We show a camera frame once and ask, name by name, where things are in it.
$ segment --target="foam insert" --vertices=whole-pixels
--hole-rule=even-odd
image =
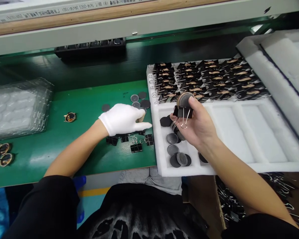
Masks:
[[[261,46],[299,92],[299,29],[269,34]]]
[[[290,83],[260,50],[259,44],[268,35],[244,38],[237,49],[272,94],[279,108],[299,136],[299,96]]]
[[[153,65],[147,69],[149,94]],[[170,127],[161,127],[160,118],[173,112],[173,103],[155,103],[150,97],[157,168],[164,177],[215,175],[208,163],[199,160],[198,151],[187,141],[176,146],[192,159],[189,167],[174,168],[169,163],[170,145],[166,136]],[[241,160],[258,173],[283,171],[299,172],[299,143],[285,124],[281,113],[270,99],[253,101],[214,101],[203,103],[215,124],[217,134],[224,144]]]

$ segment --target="hand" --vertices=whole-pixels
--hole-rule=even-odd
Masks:
[[[183,129],[181,127],[182,118],[177,119],[175,124],[186,140],[198,150],[201,150],[218,140],[216,128],[209,113],[197,99],[190,97],[188,102],[194,111],[193,117],[187,121],[187,128]],[[172,121],[175,121],[176,116],[170,114],[170,118]]]
[[[143,109],[136,109],[131,105],[116,104],[108,112],[101,114],[99,119],[104,124],[109,136],[114,136],[151,128],[151,123],[136,123],[136,120],[143,115],[145,115]]]

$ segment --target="wrist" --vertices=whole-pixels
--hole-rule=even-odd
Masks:
[[[224,145],[223,142],[216,136],[210,139],[205,139],[196,148],[204,157],[209,158],[214,154],[214,152],[219,150],[223,145]]]
[[[100,119],[98,119],[97,121],[94,122],[94,124],[89,128],[89,130],[93,137],[96,140],[102,140],[104,138],[106,138],[107,136],[109,136],[109,133],[107,132],[104,124],[102,123],[102,121]]]

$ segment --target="yellow floor line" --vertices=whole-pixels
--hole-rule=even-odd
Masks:
[[[91,196],[96,196],[96,195],[102,195],[106,194],[107,191],[110,189],[109,188],[103,188],[103,189],[92,189],[92,190],[85,190],[85,191],[80,191],[78,192],[79,197],[91,197]]]

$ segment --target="wooden shelf edge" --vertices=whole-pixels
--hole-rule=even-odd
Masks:
[[[63,27],[81,23],[96,22],[122,17],[130,17],[181,8],[196,7],[232,0],[155,0],[117,7],[95,9],[8,23],[0,23],[0,36],[47,28]]]

